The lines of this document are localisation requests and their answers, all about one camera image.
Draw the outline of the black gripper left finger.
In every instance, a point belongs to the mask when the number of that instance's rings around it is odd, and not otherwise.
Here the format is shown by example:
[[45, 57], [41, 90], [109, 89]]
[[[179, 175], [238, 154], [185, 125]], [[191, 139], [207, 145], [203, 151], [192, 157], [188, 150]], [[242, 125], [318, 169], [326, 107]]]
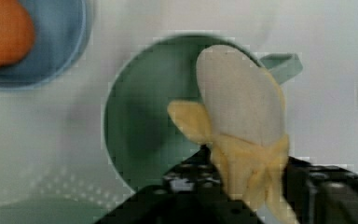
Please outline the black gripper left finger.
[[211, 150], [200, 150], [173, 166], [162, 183], [138, 190], [95, 224], [264, 224], [241, 201], [223, 191], [211, 163]]

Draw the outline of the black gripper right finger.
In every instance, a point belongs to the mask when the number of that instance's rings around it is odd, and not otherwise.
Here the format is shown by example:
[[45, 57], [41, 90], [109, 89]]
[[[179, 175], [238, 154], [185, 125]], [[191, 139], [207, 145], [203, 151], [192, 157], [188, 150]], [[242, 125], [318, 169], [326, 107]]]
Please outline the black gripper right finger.
[[358, 224], [358, 174], [290, 157], [282, 185], [300, 224]]

